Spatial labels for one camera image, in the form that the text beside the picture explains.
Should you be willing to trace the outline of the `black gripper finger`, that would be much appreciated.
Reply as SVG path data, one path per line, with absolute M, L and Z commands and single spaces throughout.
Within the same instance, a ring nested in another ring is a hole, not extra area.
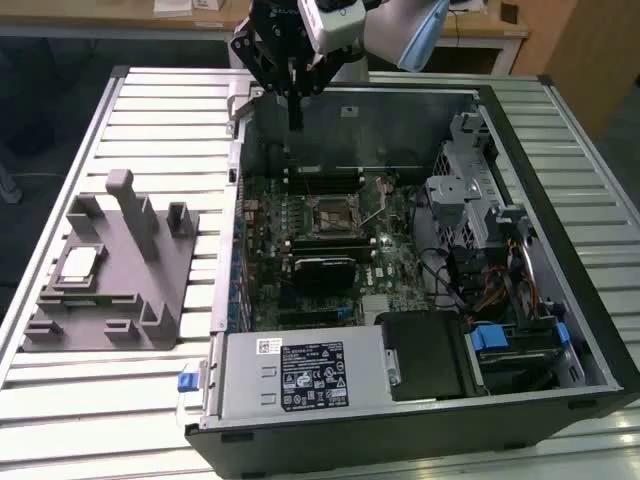
M 232 51 L 265 91 L 276 93 L 279 97 L 283 98 L 287 107 L 289 129 L 296 131 L 295 84 L 290 71 L 290 63 L 288 68 L 261 68 L 260 66 L 249 65 L 251 62 L 252 48 L 254 46 L 253 31 L 250 27 L 249 18 L 246 18 L 236 29 L 230 46 Z
M 313 52 L 295 60 L 295 130 L 303 129 L 302 99 L 319 95 L 346 62 L 346 50 L 334 50 L 321 55 Z

